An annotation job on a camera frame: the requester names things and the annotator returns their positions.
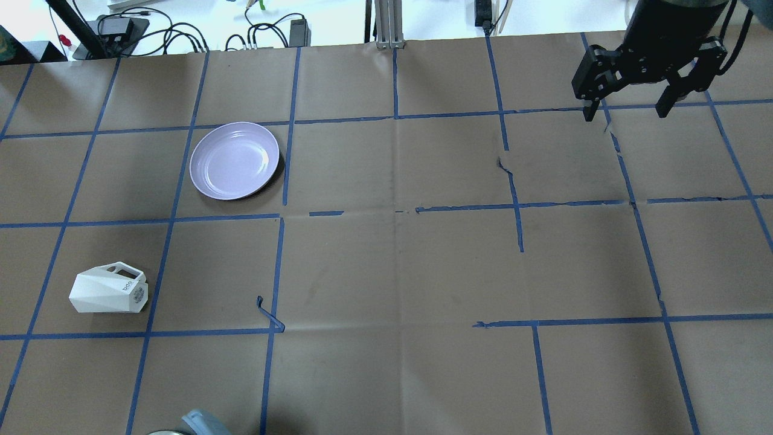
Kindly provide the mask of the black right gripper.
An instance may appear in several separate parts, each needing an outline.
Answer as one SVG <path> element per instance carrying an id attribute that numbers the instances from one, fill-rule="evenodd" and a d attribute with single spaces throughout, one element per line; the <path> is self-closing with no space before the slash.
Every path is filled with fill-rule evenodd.
<path id="1" fill-rule="evenodd" d="M 666 118 L 688 93 L 706 91 L 726 58 L 727 49 L 717 36 L 685 45 L 646 39 L 643 44 L 623 43 L 615 50 L 593 44 L 587 47 L 571 86 L 574 96 L 583 101 L 583 119 L 591 122 L 600 100 L 610 94 L 630 85 L 666 82 L 655 104 L 659 118 Z"/>

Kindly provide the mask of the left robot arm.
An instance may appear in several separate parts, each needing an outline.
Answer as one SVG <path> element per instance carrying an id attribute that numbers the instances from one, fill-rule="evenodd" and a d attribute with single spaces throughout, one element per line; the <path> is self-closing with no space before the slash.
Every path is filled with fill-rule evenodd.
<path id="1" fill-rule="evenodd" d="M 468 112 L 450 112 L 434 114 L 417 115 L 398 115 L 395 111 L 394 116 L 381 117 L 353 117 L 353 118 L 325 118 L 295 121 L 294 118 L 289 121 L 268 122 L 271 126 L 288 126 L 288 136 L 286 154 L 279 146 L 278 140 L 273 133 L 260 124 L 247 121 L 230 122 L 216 126 L 209 124 L 204 126 L 192 126 L 191 129 L 211 129 L 202 139 L 191 148 L 188 154 L 188 160 L 185 161 L 184 168 L 186 177 L 190 179 L 191 184 L 199 189 L 201 195 L 218 201 L 240 201 L 248 196 L 254 196 L 259 191 L 263 191 L 269 184 L 273 184 L 274 177 L 282 179 L 279 182 L 283 187 L 282 201 L 283 207 L 287 204 L 287 185 L 288 170 L 290 170 L 290 161 L 292 160 L 292 142 L 293 129 L 295 126 L 315 126 L 316 124 L 343 124 L 356 122 L 375 122 L 382 120 L 433 120 L 433 119 L 452 119 L 452 118 L 483 118 L 499 117 L 502 130 L 502 143 L 505 151 L 508 151 L 508 138 L 506 137 L 506 128 L 504 117 L 506 115 L 527 115 L 535 113 L 558 113 L 563 111 L 580 111 L 580 107 L 558 107 L 558 108 L 522 108 L 522 109 L 500 109 L 496 111 L 468 111 Z M 514 210 L 516 219 L 516 233 L 518 235 L 519 250 L 524 252 L 524 242 L 522 241 L 522 218 L 520 210 L 528 207 L 553 207 L 553 206 L 586 206 L 599 204 L 622 204 L 621 201 L 568 201 L 568 202 L 520 202 L 517 198 L 516 187 L 514 185 L 514 175 L 511 170 L 502 165 L 500 157 L 497 157 L 496 164 L 500 170 L 505 171 L 508 176 L 510 193 L 512 200 L 510 203 L 502 204 L 469 204 L 469 205 L 433 205 L 430 207 L 416 206 L 414 212 L 422 214 L 427 212 L 447 212 L 454 210 Z M 174 210 L 171 218 L 168 219 L 169 229 L 167 231 L 164 253 L 162 255 L 162 265 L 158 273 L 156 291 L 162 289 L 162 278 L 165 274 L 165 268 L 168 260 L 168 253 L 172 240 L 172 224 L 182 225 L 190 222 L 210 222 L 210 221 L 258 221 L 262 219 L 275 219 L 278 221 L 278 237 L 274 250 L 275 259 L 273 266 L 273 278 L 271 285 L 271 304 L 270 309 L 263 308 L 265 298 L 256 294 L 256 309 L 268 321 L 267 327 L 259 328 L 229 328 L 229 329 L 185 329 L 185 330 L 156 330 L 150 323 L 147 330 L 141 333 L 141 336 L 147 340 L 151 338 L 198 338 L 198 337 L 231 337 L 237 335 L 257 335 L 268 337 L 267 355 L 265 360 L 265 373 L 263 374 L 262 404 L 259 412 L 259 433 L 265 434 L 267 424 L 268 397 L 270 390 L 272 358 L 274 351 L 274 339 L 278 334 L 286 331 L 286 325 L 278 319 L 278 295 L 281 290 L 281 267 L 283 261 L 284 235 L 286 229 L 286 216 L 282 213 L 274 214 L 229 214 L 212 216 L 177 216 L 177 206 L 179 205 L 179 195 L 182 192 L 182 172 L 179 176 L 179 185 L 176 193 Z M 226 425 L 216 418 L 210 412 L 202 408 L 194 408 L 182 416 L 182 423 L 175 429 L 154 430 L 150 434 L 232 434 Z"/>

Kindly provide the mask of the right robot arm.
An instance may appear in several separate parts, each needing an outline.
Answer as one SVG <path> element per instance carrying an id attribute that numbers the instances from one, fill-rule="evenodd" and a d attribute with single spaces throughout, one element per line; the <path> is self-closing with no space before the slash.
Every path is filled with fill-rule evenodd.
<path id="1" fill-rule="evenodd" d="M 629 85 L 667 82 L 655 110 L 665 118 L 691 92 L 703 92 L 726 74 L 753 19 L 771 28 L 770 1 L 746 1 L 742 32 L 731 53 L 723 40 L 735 1 L 639 1 L 621 44 L 587 47 L 571 85 L 592 121 L 601 101 Z"/>

